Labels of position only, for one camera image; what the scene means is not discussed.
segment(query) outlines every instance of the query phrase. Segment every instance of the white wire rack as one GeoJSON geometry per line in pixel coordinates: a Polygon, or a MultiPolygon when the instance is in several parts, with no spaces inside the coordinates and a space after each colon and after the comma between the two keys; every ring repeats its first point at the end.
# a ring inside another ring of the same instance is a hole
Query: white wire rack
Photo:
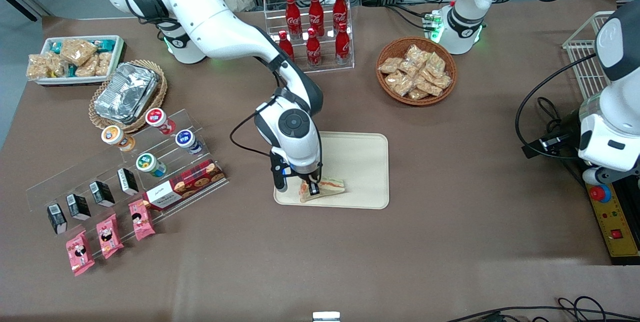
{"type": "MultiPolygon", "coordinates": [[[[595,52],[595,37],[598,34],[601,26],[610,17],[613,11],[600,11],[594,13],[587,21],[576,30],[562,44],[562,48],[569,54],[569,59],[574,62],[580,58],[588,56],[595,52]]],[[[588,99],[593,95],[600,92],[603,88],[611,84],[610,80],[606,77],[602,71],[602,67],[596,58],[591,58],[585,62],[581,62],[573,67],[576,78],[578,79],[578,85],[580,86],[580,92],[582,97],[588,99]]]]}

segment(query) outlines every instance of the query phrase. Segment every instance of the brown tablecloth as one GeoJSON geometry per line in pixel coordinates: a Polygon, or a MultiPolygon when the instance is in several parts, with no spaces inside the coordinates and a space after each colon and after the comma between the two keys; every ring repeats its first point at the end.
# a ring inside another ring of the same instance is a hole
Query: brown tablecloth
{"type": "MultiPolygon", "coordinates": [[[[117,34],[125,58],[157,62],[163,108],[186,108],[230,184],[162,224],[105,265],[73,277],[50,225],[25,190],[106,148],[87,118],[95,87],[28,83],[0,153],[0,314],[27,321],[443,321],[489,308],[548,305],[588,294],[640,314],[640,267],[611,267],[585,193],[557,161],[527,160],[514,133],[524,95],[568,61],[562,42],[615,0],[492,6],[473,50],[455,56],[459,81],[435,106],[382,91],[375,61],[415,29],[384,8],[354,9],[355,69],[311,75],[324,91],[324,131],[389,141],[384,210],[281,206],[269,161],[229,132],[274,90],[255,59],[182,65],[135,19],[50,18],[45,36],[117,34]]],[[[263,24],[262,13],[242,19],[263,24]]],[[[579,105],[568,73],[541,91],[561,113],[579,105]]],[[[546,120],[522,117],[533,139],[546,120]]],[[[266,149],[252,124],[238,132],[266,149]]]]}

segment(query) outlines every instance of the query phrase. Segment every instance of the red cap bottle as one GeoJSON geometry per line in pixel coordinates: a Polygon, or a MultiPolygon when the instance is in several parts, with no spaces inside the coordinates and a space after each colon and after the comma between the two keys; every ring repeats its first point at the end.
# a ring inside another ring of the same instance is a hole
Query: red cap bottle
{"type": "Polygon", "coordinates": [[[302,38],[302,22],[296,0],[286,0],[285,18],[291,39],[300,40],[302,38]]]}
{"type": "Polygon", "coordinates": [[[347,22],[340,22],[338,35],[335,37],[335,61],[338,65],[349,63],[349,34],[347,34],[347,22]]]}
{"type": "Polygon", "coordinates": [[[337,35],[339,24],[347,22],[347,4],[345,0],[335,0],[333,12],[333,33],[337,35]]]}
{"type": "Polygon", "coordinates": [[[325,13],[320,5],[320,0],[311,0],[309,6],[309,23],[318,36],[325,35],[325,13]]]}
{"type": "Polygon", "coordinates": [[[284,52],[286,52],[286,54],[288,54],[288,57],[291,58],[291,61],[293,61],[293,45],[289,40],[287,40],[287,32],[285,30],[280,30],[278,31],[278,35],[280,37],[278,45],[284,52]]]}
{"type": "Polygon", "coordinates": [[[307,32],[309,33],[309,38],[306,40],[306,59],[309,62],[309,68],[317,69],[322,64],[320,42],[316,37],[316,29],[310,27],[307,32]]]}

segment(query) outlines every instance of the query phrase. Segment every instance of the red emergency stop button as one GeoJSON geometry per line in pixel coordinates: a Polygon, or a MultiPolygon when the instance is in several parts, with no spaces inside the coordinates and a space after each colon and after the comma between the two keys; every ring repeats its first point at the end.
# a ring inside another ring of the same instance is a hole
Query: red emergency stop button
{"type": "Polygon", "coordinates": [[[611,200],[611,190],[605,185],[594,186],[589,189],[589,196],[604,204],[611,200]]]}

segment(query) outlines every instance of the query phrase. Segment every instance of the small black box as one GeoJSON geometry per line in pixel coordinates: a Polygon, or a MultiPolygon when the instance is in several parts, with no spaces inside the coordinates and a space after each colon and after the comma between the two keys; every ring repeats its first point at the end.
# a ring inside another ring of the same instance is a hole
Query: small black box
{"type": "Polygon", "coordinates": [[[112,192],[109,190],[109,185],[100,181],[93,181],[89,185],[91,194],[95,199],[95,203],[100,206],[111,207],[116,204],[112,192]]]}
{"type": "Polygon", "coordinates": [[[87,204],[87,199],[85,199],[85,197],[77,196],[72,193],[66,197],[66,205],[69,207],[69,213],[71,213],[71,217],[73,218],[84,221],[91,217],[89,204],[87,204]]]}
{"type": "Polygon", "coordinates": [[[119,169],[118,179],[120,181],[122,192],[131,196],[138,193],[138,185],[136,183],[136,177],[133,175],[133,172],[129,171],[128,169],[119,169]]]}
{"type": "Polygon", "coordinates": [[[48,220],[51,221],[51,227],[55,234],[64,233],[67,230],[67,220],[60,210],[60,205],[53,204],[46,207],[48,220]]]}

